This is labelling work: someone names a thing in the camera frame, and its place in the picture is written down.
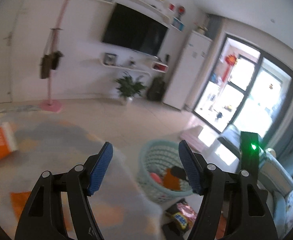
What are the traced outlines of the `orange red plastic bag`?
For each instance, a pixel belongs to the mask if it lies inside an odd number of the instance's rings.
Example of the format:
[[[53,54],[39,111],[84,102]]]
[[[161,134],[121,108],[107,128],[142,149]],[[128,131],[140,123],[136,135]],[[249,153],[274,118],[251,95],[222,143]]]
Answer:
[[[172,191],[182,191],[181,182],[186,182],[186,173],[182,168],[176,166],[173,167],[173,173],[172,168],[166,169],[162,179],[162,185]]]

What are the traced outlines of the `orange white carton box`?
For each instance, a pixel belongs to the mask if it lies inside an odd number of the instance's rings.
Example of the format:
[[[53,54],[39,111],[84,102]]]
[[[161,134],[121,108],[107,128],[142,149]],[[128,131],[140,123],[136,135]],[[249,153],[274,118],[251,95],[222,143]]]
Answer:
[[[17,141],[9,122],[0,124],[0,161],[18,150]]]

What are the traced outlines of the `pink yogurt drink bottle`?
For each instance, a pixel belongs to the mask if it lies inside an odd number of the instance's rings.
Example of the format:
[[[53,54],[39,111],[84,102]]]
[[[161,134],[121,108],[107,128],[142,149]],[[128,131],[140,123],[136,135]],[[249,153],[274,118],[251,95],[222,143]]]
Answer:
[[[163,180],[157,173],[150,172],[149,174],[153,181],[155,181],[159,185],[163,185]]]

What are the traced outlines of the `pink folded mat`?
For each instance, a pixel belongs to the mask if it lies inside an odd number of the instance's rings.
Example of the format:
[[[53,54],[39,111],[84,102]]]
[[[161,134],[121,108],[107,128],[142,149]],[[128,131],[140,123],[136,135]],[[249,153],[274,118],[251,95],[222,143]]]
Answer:
[[[206,149],[206,145],[199,139],[202,130],[201,125],[187,129],[180,134],[180,139],[185,140],[195,152],[201,153]]]

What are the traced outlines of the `red chinese knot decoration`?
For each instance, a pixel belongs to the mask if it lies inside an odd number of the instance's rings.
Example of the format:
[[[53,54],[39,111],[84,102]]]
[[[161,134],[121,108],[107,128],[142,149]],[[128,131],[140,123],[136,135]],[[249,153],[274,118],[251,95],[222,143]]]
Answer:
[[[223,77],[222,77],[223,82],[227,81],[227,79],[229,77],[229,73],[232,70],[233,66],[236,64],[236,61],[237,61],[237,57],[234,54],[230,54],[225,57],[225,62],[227,64],[227,68],[226,68],[226,70],[223,74]]]

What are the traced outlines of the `teal plastic laundry basket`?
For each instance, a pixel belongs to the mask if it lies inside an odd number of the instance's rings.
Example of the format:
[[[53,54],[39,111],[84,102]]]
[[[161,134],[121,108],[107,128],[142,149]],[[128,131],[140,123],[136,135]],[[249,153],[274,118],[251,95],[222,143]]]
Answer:
[[[148,199],[157,204],[193,194],[189,183],[179,180],[179,190],[171,190],[151,178],[151,173],[163,178],[169,168],[182,167],[178,143],[163,139],[147,142],[139,153],[137,182]]]

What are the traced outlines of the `white tall cabinet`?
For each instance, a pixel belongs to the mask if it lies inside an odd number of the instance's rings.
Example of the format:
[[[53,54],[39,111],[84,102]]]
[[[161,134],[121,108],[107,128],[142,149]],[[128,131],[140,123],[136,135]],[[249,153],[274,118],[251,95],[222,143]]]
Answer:
[[[211,39],[192,31],[163,97],[163,103],[182,110],[211,46]]]

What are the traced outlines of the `black acoustic guitar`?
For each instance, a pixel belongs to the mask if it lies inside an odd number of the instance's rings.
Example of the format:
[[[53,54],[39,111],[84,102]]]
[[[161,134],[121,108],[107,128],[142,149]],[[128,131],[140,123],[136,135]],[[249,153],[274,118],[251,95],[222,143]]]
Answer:
[[[170,60],[170,55],[166,54],[165,60],[163,62],[161,61],[160,58],[158,58],[156,61],[153,61],[153,62],[164,63],[168,66],[169,60]],[[165,81],[164,81],[164,74],[165,73],[161,73],[161,72],[158,72],[158,73],[160,73],[161,75],[154,77],[154,79],[151,83],[151,86],[149,87],[149,89],[146,93],[146,98],[149,101],[161,101],[162,97],[164,95],[164,92],[165,92]]]

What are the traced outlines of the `green potted plant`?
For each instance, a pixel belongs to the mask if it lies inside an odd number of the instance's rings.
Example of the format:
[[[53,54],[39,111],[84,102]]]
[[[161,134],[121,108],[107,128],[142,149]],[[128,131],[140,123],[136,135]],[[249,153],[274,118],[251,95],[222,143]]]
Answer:
[[[115,79],[118,85],[116,88],[122,105],[130,104],[136,95],[142,96],[142,92],[147,88],[142,82],[144,76],[133,78],[128,72],[123,72],[122,77]]]

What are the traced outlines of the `brown tote bag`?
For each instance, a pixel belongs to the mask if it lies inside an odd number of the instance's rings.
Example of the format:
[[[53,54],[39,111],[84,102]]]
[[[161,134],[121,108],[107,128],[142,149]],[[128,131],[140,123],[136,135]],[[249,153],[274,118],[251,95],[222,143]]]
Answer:
[[[52,39],[52,31],[50,32],[46,46],[43,51],[43,56],[40,63],[40,79],[47,79],[49,77],[49,71],[51,69],[51,52],[50,45]]]

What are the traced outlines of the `framed butterfly picture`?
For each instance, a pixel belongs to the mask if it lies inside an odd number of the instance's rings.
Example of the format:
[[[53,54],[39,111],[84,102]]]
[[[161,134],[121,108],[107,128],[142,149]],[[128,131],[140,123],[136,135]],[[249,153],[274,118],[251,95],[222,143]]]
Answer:
[[[112,53],[105,53],[103,58],[103,64],[107,66],[115,66],[117,63],[117,55]]]

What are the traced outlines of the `white red wall cube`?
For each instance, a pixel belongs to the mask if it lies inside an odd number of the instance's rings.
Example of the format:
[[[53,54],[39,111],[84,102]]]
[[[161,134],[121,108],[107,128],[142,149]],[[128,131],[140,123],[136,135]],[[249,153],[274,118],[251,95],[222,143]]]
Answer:
[[[157,72],[166,73],[168,71],[168,66],[164,63],[153,62],[151,69]]]

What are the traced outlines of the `white upper wall shelf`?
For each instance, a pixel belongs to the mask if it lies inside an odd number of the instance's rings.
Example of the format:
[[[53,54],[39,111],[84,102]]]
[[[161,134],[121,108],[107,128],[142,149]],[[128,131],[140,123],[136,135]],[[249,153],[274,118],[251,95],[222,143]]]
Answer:
[[[160,16],[162,18],[162,21],[166,24],[170,23],[171,18],[165,13],[164,10],[161,10],[159,7],[156,5],[152,5],[150,2],[146,2],[145,0],[128,0],[131,1],[132,3],[138,4],[149,11],[153,12],[154,14]]]

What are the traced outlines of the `white curved wall shelf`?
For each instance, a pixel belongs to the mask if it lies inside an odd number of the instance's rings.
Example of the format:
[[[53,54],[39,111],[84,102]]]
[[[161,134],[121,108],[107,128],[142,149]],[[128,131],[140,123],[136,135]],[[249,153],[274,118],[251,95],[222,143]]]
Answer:
[[[106,68],[113,68],[113,69],[121,69],[123,71],[131,71],[131,72],[137,72],[137,73],[141,73],[147,76],[151,76],[151,74],[143,69],[137,68],[137,67],[129,67],[129,66],[118,66],[118,65],[107,65],[104,64],[104,62],[102,61],[102,59],[99,59],[99,63]]]

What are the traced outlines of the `black wall television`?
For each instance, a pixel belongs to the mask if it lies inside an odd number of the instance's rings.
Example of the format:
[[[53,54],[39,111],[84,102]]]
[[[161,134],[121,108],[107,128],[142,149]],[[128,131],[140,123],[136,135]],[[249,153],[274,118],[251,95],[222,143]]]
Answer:
[[[157,56],[167,34],[168,27],[117,3],[102,37],[102,42]]]

